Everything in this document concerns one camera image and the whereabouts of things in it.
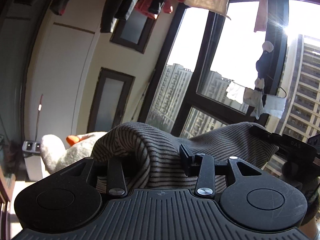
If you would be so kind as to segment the brown striped knit shirt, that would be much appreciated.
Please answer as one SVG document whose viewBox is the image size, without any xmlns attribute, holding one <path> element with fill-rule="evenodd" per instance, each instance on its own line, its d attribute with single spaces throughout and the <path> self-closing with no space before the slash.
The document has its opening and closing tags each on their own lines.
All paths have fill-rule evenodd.
<svg viewBox="0 0 320 240">
<path fill-rule="evenodd" d="M 195 189 L 196 177 L 181 169 L 179 148 L 184 144 L 193 153 L 211 155 L 217 161 L 239 157 L 262 168 L 278 147 L 252 135 L 251 122 L 241 122 L 185 139 L 175 137 L 141 122 L 126 122 L 107 132 L 95 143 L 92 157 L 105 163 L 113 157 L 123 163 L 129 190 Z"/>
</svg>

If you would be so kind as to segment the white plush duck toy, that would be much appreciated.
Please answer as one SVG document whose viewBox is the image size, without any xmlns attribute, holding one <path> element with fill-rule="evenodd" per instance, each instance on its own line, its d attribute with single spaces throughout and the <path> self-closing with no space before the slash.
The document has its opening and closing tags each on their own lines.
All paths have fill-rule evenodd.
<svg viewBox="0 0 320 240">
<path fill-rule="evenodd" d="M 95 143 L 107 132 L 91 132 L 80 135 L 69 135 L 66 141 L 69 148 L 65 148 L 63 141 L 56 135 L 44 135 L 40 143 L 40 155 L 46 171 L 49 174 L 83 159 L 92 153 Z"/>
</svg>

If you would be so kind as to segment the white hanging cloth on hanger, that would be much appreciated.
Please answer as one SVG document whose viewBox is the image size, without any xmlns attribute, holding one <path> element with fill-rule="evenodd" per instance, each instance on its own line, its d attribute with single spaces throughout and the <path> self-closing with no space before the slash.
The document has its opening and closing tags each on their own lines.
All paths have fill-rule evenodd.
<svg viewBox="0 0 320 240">
<path fill-rule="evenodd" d="M 286 92 L 285 96 L 266 94 L 263 113 L 281 119 L 286 105 Z"/>
</svg>

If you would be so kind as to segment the dark hanging sock cluster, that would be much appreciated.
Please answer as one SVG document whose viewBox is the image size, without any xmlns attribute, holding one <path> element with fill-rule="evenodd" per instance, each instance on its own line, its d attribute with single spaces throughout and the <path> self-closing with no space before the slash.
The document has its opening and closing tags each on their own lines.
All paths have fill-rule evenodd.
<svg viewBox="0 0 320 240">
<path fill-rule="evenodd" d="M 263 114 L 263 92 L 265 87 L 265 79 L 267 78 L 270 68 L 270 61 L 272 58 L 273 44 L 270 41 L 265 41 L 262 45 L 263 53 L 260 59 L 256 62 L 256 70 L 258 77 L 255 80 L 255 88 L 245 88 L 243 100 L 244 103 L 253 107 L 250 116 L 255 117 L 257 120 Z"/>
</svg>

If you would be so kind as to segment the white appliance box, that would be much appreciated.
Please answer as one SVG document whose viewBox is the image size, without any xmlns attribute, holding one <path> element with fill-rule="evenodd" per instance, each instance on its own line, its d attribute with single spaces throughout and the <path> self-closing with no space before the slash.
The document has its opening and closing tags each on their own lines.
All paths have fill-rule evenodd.
<svg viewBox="0 0 320 240">
<path fill-rule="evenodd" d="M 24 141 L 22 151 L 27 153 L 40 153 L 41 143 L 37 141 Z"/>
</svg>

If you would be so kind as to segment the red pole with white tag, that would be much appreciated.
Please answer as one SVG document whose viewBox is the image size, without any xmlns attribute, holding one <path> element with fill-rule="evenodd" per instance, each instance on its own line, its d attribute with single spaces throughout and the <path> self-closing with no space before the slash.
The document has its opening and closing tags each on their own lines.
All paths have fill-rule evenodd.
<svg viewBox="0 0 320 240">
<path fill-rule="evenodd" d="M 41 114 L 41 110 L 42 110 L 42 100 L 43 100 L 43 94 L 41 94 L 41 96 L 40 96 L 40 101 L 39 101 L 39 105 L 38 105 L 38 108 L 37 108 L 37 119 L 36 119 L 36 127 L 35 127 L 35 141 L 37 140 L 37 135 L 38 135 L 38 131 L 39 131 L 40 114 Z"/>
</svg>

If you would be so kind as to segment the black hanging garment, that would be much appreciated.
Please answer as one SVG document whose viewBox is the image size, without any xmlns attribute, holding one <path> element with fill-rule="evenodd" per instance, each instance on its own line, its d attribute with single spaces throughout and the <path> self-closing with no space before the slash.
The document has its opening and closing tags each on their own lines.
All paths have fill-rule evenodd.
<svg viewBox="0 0 320 240">
<path fill-rule="evenodd" d="M 106 0 L 100 22 L 101 33 L 111 33 L 117 20 L 126 21 L 138 0 Z"/>
</svg>

